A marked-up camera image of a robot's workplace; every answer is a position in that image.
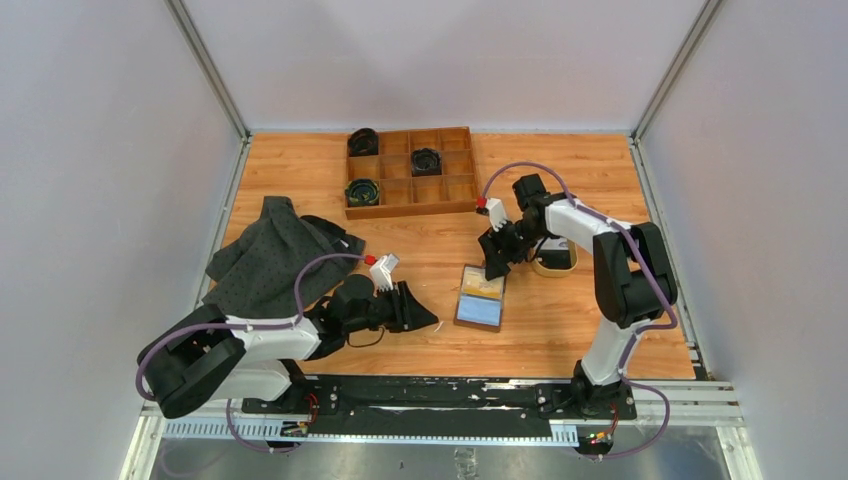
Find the brown leather card holder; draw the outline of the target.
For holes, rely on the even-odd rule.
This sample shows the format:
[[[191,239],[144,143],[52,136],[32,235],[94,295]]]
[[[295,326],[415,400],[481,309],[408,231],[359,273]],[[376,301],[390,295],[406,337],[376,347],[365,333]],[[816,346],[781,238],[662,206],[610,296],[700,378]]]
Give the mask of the brown leather card holder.
[[[502,299],[498,300],[463,295],[460,292],[461,280],[458,292],[458,301],[454,316],[454,323],[458,326],[466,328],[474,328],[490,332],[499,332],[502,328],[502,318],[506,290],[505,278],[504,295]]]

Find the yellow oval card tray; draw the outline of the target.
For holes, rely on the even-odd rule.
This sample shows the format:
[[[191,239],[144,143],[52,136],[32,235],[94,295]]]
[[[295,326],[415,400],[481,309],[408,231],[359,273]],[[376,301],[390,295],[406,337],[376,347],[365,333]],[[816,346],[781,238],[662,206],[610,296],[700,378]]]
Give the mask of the yellow oval card tray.
[[[575,244],[565,238],[541,240],[531,255],[533,271],[546,278],[562,278],[569,275],[578,264]]]

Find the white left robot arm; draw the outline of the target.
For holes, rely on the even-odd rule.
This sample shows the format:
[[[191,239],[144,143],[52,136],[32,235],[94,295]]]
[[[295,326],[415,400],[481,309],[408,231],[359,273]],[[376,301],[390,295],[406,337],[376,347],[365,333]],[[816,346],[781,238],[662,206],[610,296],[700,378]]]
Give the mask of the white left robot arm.
[[[323,359],[354,332],[408,333],[438,321],[406,282],[379,290],[354,274],[302,316],[249,319],[201,306],[139,353],[136,380],[168,419],[225,399],[261,399],[293,413],[307,389],[288,364]]]

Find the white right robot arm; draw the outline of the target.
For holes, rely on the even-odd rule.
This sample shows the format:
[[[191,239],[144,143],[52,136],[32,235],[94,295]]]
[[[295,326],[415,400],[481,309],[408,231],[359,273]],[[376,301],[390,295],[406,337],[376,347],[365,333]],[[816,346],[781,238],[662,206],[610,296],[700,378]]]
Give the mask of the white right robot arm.
[[[477,213],[488,229],[478,242],[487,279],[506,276],[545,240],[567,240],[592,257],[595,300],[601,313],[588,352],[576,363],[567,405],[596,417],[618,400],[635,347],[651,330],[679,324],[677,281],[660,228],[616,220],[586,205],[568,189],[549,192],[537,174],[513,186],[520,219],[509,219],[501,200],[481,195]]]

